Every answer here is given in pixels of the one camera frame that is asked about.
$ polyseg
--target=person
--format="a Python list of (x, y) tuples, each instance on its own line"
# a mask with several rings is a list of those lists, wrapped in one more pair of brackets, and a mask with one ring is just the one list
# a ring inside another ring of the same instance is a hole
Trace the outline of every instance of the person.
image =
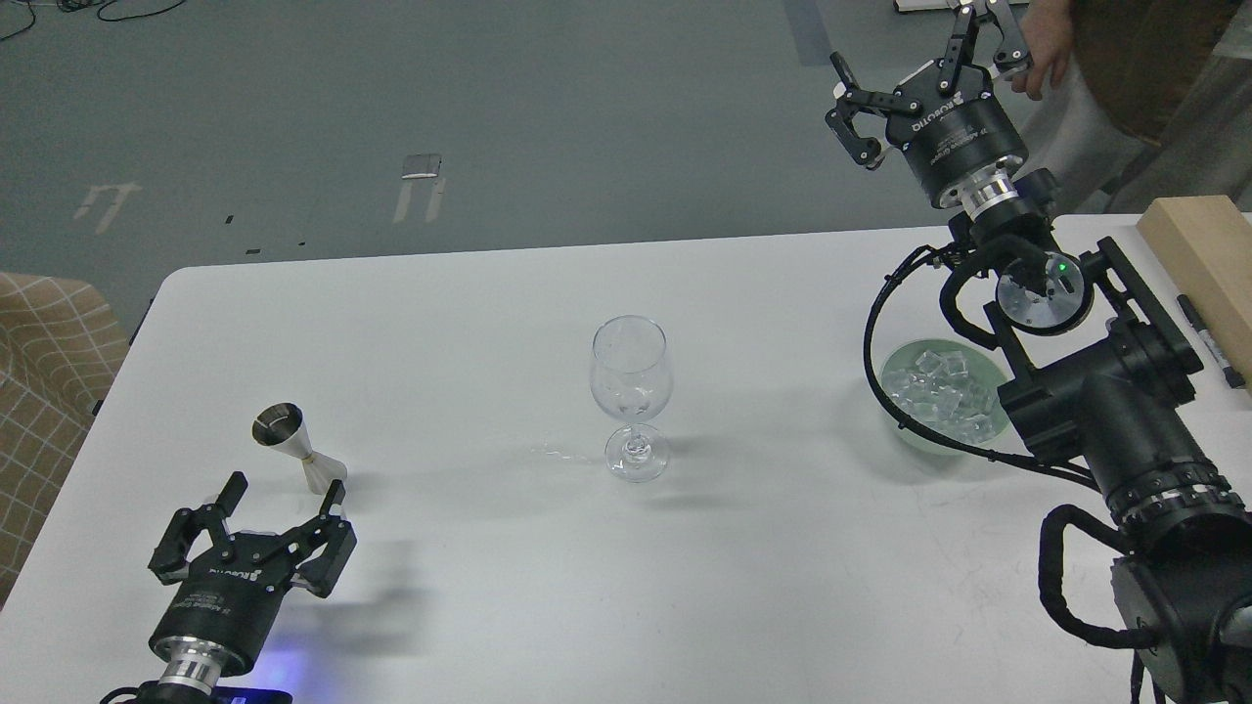
[(1052, 170), (1057, 214), (1239, 200), (1252, 182), (1252, 0), (1033, 0), (1020, 28), (1034, 64), (1013, 90), (1042, 100), (1022, 129), (1022, 173)]

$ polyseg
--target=wine glass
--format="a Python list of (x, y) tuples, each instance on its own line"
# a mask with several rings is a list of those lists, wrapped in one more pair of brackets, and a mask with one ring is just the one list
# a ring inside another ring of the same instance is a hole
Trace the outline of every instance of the wine glass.
[(665, 471), (670, 443), (642, 421), (656, 417), (672, 391), (661, 326), (641, 316), (621, 316), (600, 326), (591, 343), (591, 395), (606, 413), (630, 423), (605, 445), (610, 472), (644, 482)]

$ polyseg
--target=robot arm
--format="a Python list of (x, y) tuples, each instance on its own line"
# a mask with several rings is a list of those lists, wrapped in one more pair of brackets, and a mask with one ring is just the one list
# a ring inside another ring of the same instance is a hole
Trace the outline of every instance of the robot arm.
[[(331, 482), (318, 515), (300, 526), (282, 535), (228, 532), (225, 519), (247, 489), (243, 474), (232, 474), (214, 501), (179, 509), (153, 551), (148, 567), (162, 584), (179, 589), (148, 641), (168, 663), (165, 673), (134, 689), (130, 704), (290, 701), (273, 691), (252, 691), (249, 698), (217, 681), (252, 670), (293, 586), (322, 599), (331, 595), (357, 539), (339, 510), (344, 489), (338, 480)], [(189, 562), (203, 531), (212, 545)]]
[[(1039, 589), (1048, 614), (1089, 644), (1134, 649), (1132, 684), (1146, 668), (1154, 686), (1181, 704), (1252, 704), (1252, 519), (1177, 413), (1194, 396), (1187, 376), (1201, 368), (1199, 357), (1111, 239), (1080, 257), (1059, 251), (1050, 217), (1055, 182), (1047, 172), (1014, 180), (1025, 145), (995, 100), (992, 73), (972, 61), (978, 29), (990, 21), (1003, 36), (997, 70), (1028, 68), (1022, 35), (1004, 0), (963, 1), (955, 13), (943, 58), (890, 94), (863, 90), (844, 58), (831, 58), (840, 83), (826, 124), (853, 160), (873, 169), (883, 154), (851, 119), (884, 118), (888, 142), (904, 153), (931, 205), (962, 208), (949, 220), (953, 243), (910, 254), (870, 308), (864, 341), (870, 387), (903, 426), (916, 425), (881, 392), (870, 341), (883, 303), (904, 277), (924, 263), (947, 266), (940, 309), (963, 337), (1004, 351), (1014, 378), (998, 395), (1032, 457), (978, 453), (1094, 487), (1113, 519), (1108, 527), (1062, 506), (1044, 520)], [(988, 331), (964, 317), (957, 294), (970, 278), (992, 273), (998, 281), (995, 301), (984, 307)], [(1018, 333), (1073, 329), (1097, 291), (1116, 313), (1108, 337), (1035, 367)], [(1089, 468), (1069, 463), (1079, 456)], [(1122, 554), (1112, 581), (1126, 630), (1085, 624), (1065, 606), (1067, 526)]]

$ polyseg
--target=green bowl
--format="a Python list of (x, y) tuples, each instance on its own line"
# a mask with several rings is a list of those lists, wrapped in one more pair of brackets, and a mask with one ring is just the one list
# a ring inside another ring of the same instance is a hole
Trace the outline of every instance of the green bowl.
[[(988, 357), (979, 349), (975, 349), (968, 344), (957, 342), (954, 339), (939, 339), (939, 338), (918, 339), (899, 347), (895, 352), (891, 352), (891, 355), (886, 358), (886, 362), (883, 363), (883, 367), (879, 370), (879, 378), (881, 380), (884, 375), (895, 370), (913, 368), (916, 358), (920, 357), (921, 353), (926, 349), (930, 349), (935, 353), (958, 352), (958, 351), (963, 352), (965, 355), (965, 362), (969, 366), (970, 378), (973, 378), (978, 383), (982, 383), (987, 388), (992, 390), (993, 393), (995, 391), (995, 387), (1008, 381), (1008, 376), (1004, 373), (1004, 371), (1000, 370), (1000, 367), (998, 367), (995, 362), (990, 360), (990, 357)], [(900, 440), (903, 440), (904, 442), (906, 442), (913, 447), (916, 447), (918, 450), (921, 450), (924, 452), (930, 452), (933, 455), (947, 455), (947, 456), (963, 453), (960, 450), (930, 442), (929, 440), (921, 437), (920, 435), (916, 435), (910, 430), (899, 427), (899, 423), (895, 421), (895, 418), (893, 418), (885, 411), (883, 413), (883, 417), (888, 420), (888, 422), (891, 425), (894, 433), (899, 436)], [(979, 447), (985, 447), (995, 442), (995, 440), (1004, 433), (1004, 430), (1009, 427), (1009, 417), (1004, 412), (1004, 408), (1000, 407), (998, 400), (995, 401), (992, 412), (988, 413), (988, 417), (990, 417), (992, 420), (992, 430), (995, 432), (995, 436), (985, 442), (979, 442), (978, 443)]]

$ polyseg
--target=human hand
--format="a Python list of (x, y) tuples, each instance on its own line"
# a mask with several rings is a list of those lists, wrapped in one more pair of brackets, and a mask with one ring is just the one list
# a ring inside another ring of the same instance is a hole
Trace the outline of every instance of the human hand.
[(1013, 76), (1013, 93), (1025, 93), (1032, 100), (1043, 99), (1043, 84), (1053, 90), (1069, 69), (1074, 46), (1074, 20), (1070, 0), (1033, 0), (1022, 18), (1022, 36), (1030, 49), (1034, 65)]

